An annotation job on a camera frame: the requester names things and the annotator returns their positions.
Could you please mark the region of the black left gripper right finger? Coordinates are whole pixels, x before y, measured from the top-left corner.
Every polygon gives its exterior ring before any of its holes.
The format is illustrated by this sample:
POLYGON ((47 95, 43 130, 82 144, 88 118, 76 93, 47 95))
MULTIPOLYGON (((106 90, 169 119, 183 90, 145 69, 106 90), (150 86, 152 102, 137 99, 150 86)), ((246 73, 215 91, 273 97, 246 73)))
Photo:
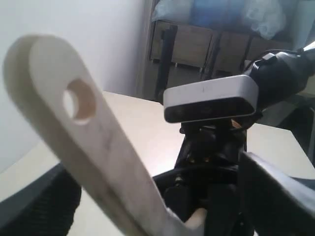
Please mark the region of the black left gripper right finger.
POLYGON ((260 236, 315 234, 315 181, 291 177, 250 152, 240 158, 246 219, 260 236))

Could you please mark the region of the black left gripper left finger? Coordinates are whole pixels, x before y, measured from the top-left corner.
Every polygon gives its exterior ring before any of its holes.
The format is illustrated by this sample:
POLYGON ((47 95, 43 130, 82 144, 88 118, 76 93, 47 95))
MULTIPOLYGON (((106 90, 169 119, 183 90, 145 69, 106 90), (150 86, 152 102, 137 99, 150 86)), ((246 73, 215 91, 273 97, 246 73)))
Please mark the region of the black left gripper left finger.
POLYGON ((80 205, 82 188, 58 164, 0 203, 2 236, 65 236, 80 205))

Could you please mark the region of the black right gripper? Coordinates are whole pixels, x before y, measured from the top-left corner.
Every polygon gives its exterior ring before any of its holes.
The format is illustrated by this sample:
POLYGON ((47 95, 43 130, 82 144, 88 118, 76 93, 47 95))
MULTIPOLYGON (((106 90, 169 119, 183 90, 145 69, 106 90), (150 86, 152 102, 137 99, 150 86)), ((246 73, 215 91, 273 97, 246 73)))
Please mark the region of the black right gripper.
POLYGON ((174 168, 153 178, 166 206, 181 220, 206 211, 205 236, 254 235, 237 183, 248 128, 235 120, 182 123, 184 139, 174 168))

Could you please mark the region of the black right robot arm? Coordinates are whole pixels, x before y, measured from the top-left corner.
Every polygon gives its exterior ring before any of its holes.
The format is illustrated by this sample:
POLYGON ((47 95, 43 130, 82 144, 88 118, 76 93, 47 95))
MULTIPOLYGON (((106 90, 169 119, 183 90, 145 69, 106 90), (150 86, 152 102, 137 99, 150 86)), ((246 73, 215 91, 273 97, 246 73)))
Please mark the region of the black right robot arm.
POLYGON ((312 236, 315 182, 283 174, 248 152, 247 130, 263 111, 306 86, 314 49, 270 50, 239 75, 167 88, 156 100, 184 140, 172 170, 154 177, 166 205, 187 220, 206 210, 205 236, 312 236))

